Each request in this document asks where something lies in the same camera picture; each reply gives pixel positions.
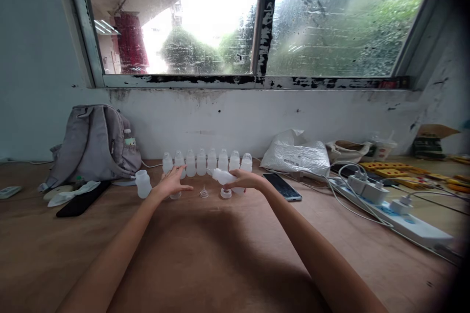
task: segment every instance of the power strip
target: power strip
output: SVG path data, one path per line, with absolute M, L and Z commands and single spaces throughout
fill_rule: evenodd
M 344 185 L 340 180 L 330 180 L 334 189 L 341 193 L 348 200 L 359 206 L 361 209 L 367 210 L 364 204 L 352 193 L 352 191 Z M 424 247 L 434 249 L 437 245 L 449 245 L 453 237 L 439 230 L 438 228 L 418 219 L 417 217 L 407 214 L 400 215 L 390 209 L 390 203 L 383 201 L 382 204 L 373 204 L 370 200 L 359 196 L 366 202 L 374 213 L 394 227 L 394 230 L 400 234 L 410 238 L 411 240 L 423 245 Z

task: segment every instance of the white plastic bag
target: white plastic bag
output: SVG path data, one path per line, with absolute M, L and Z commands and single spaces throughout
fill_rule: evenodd
M 345 140 L 328 142 L 328 157 L 331 164 L 337 161 L 359 162 L 367 154 L 371 147 L 371 142 L 357 144 Z
M 72 198 L 74 198 L 75 196 L 78 196 L 78 195 L 81 195 L 81 194 L 84 194 L 84 193 L 93 191 L 95 188 L 98 187 L 98 185 L 99 185 L 100 183 L 101 183 L 101 182 L 88 181 L 86 184 L 84 184 L 83 186 L 81 186 L 81 187 L 80 187 L 79 189 L 77 189 L 76 191 L 58 193 L 58 194 L 56 194 L 56 195 L 49 201 L 49 203 L 47 204 L 47 206 L 48 206 L 49 208 L 51 208 L 51 207 L 53 207 L 53 206 L 58 206 L 58 205 L 64 204 L 64 203 L 70 201 L 70 200 L 71 200 Z
M 325 175 L 329 168 L 327 149 L 323 142 L 307 140 L 302 130 L 287 130 L 277 134 L 264 153 L 261 167 L 282 171 L 308 171 Z

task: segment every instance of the window frame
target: window frame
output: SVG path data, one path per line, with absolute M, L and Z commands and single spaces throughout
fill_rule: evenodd
M 98 38 L 94 30 L 91 0 L 70 2 L 73 19 L 68 19 L 74 45 L 90 88 L 159 89 L 305 89 L 305 90 L 414 90 L 422 91 L 438 57 L 438 42 L 453 4 L 446 0 L 423 0 L 393 67 L 391 77 L 289 77 L 266 75 L 272 40 L 275 0 L 258 0 L 252 47 L 251 72 L 246 75 L 109 75 L 104 74 Z M 393 89 L 380 89 L 381 83 L 396 82 Z

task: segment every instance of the gray backpack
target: gray backpack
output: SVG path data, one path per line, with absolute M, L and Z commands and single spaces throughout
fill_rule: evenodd
M 64 142 L 51 148 L 54 165 L 41 191 L 75 181 L 104 181 L 129 178 L 139 170 L 142 159 L 135 145 L 124 141 L 129 121 L 113 107 L 78 105 L 72 108 Z

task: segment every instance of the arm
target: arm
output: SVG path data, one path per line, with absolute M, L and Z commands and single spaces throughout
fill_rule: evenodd
M 341 254 L 284 199 L 268 180 L 240 169 L 230 172 L 238 179 L 224 185 L 224 188 L 251 187 L 264 194 L 333 312 L 387 312 Z
M 174 167 L 167 175 L 162 175 L 162 181 L 152 189 L 126 226 L 95 258 L 69 291 L 57 312 L 107 311 L 155 209 L 168 195 L 193 189 L 192 186 L 180 184 L 180 176 L 185 167 Z

